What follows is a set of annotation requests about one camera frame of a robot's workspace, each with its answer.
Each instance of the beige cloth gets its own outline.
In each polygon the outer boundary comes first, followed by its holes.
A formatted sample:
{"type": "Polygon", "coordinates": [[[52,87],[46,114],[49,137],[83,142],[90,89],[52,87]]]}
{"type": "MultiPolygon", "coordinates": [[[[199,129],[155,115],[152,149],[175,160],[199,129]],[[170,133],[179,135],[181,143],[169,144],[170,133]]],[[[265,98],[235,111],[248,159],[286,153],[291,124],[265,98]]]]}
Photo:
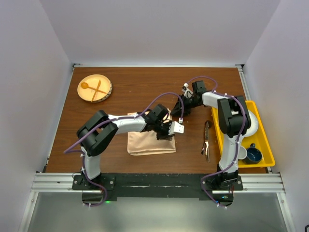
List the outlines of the beige cloth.
{"type": "Polygon", "coordinates": [[[173,153],[176,152],[175,137],[171,140],[157,140],[154,131],[128,132],[127,151],[133,156],[173,153]]]}

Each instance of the plastic container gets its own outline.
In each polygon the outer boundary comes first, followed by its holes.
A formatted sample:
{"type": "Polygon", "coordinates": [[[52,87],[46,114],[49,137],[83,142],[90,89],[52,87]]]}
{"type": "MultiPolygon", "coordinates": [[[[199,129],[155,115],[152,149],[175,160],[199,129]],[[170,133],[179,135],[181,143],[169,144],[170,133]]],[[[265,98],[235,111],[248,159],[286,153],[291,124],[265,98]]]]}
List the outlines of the plastic container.
{"type": "MultiPolygon", "coordinates": [[[[247,104],[248,110],[250,110],[257,117],[259,128],[257,129],[257,132],[254,135],[244,138],[242,140],[241,145],[244,146],[245,148],[248,148],[250,147],[251,144],[255,144],[255,147],[262,152],[263,158],[257,164],[246,164],[244,161],[238,160],[238,167],[239,168],[273,167],[275,166],[275,159],[271,152],[271,149],[270,149],[270,146],[269,146],[262,122],[261,122],[261,118],[257,111],[255,102],[246,101],[246,104],[247,104]]],[[[211,111],[212,111],[214,126],[215,126],[216,133],[217,133],[220,154],[222,154],[224,135],[219,128],[218,110],[215,108],[212,108],[211,111]]]]}

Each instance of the wooden table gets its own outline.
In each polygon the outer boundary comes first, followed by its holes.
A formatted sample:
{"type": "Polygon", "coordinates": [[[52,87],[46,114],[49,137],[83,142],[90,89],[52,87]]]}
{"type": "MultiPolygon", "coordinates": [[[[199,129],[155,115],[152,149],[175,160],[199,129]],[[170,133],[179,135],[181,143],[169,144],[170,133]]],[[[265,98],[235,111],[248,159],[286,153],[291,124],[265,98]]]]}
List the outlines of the wooden table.
{"type": "MultiPolygon", "coordinates": [[[[126,115],[142,111],[156,96],[164,92],[181,93],[185,82],[192,77],[206,75],[217,80],[218,92],[244,95],[237,68],[161,68],[161,67],[89,67],[75,68],[68,95],[57,129],[46,171],[73,173],[81,168],[80,154],[63,154],[77,141],[77,130],[98,110],[107,114],[126,115]],[[86,76],[102,74],[112,84],[111,96],[101,103],[88,103],[79,98],[77,86],[86,76]]],[[[214,84],[204,80],[207,89],[214,84]]],[[[167,95],[156,103],[172,109],[177,97],[167,95]]],[[[200,154],[206,120],[211,120],[210,107],[192,109],[184,118],[184,134],[176,134],[176,153],[132,156],[127,147],[127,134],[114,137],[101,155],[101,171],[107,173],[213,173],[220,160],[215,128],[210,129],[210,163],[200,154]]],[[[240,173],[265,173],[265,168],[240,169],[240,173]]]]}

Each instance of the blue cup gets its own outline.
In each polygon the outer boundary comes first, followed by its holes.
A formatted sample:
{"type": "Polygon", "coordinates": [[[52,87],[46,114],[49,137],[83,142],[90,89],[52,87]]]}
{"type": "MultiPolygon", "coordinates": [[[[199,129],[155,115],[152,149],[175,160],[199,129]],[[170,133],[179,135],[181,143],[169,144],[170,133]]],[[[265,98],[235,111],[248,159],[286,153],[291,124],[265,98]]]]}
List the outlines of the blue cup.
{"type": "Polygon", "coordinates": [[[247,148],[247,157],[243,160],[246,164],[257,164],[262,160],[262,152],[255,148],[255,144],[251,144],[247,148]]]}

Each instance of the white wall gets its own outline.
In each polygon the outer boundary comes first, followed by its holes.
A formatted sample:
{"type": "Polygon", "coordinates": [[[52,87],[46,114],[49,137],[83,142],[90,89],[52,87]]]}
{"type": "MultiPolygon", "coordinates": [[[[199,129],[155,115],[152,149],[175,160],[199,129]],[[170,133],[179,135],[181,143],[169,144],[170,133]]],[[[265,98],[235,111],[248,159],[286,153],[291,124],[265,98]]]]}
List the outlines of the white wall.
{"type": "Polygon", "coordinates": [[[41,0],[70,61],[243,64],[279,0],[41,0]]]}
{"type": "Polygon", "coordinates": [[[1,0],[0,22],[0,230],[15,232],[49,153],[70,63],[38,0],[1,0]]]}
{"type": "Polygon", "coordinates": [[[309,1],[282,0],[245,65],[297,231],[309,224],[309,1]]]}

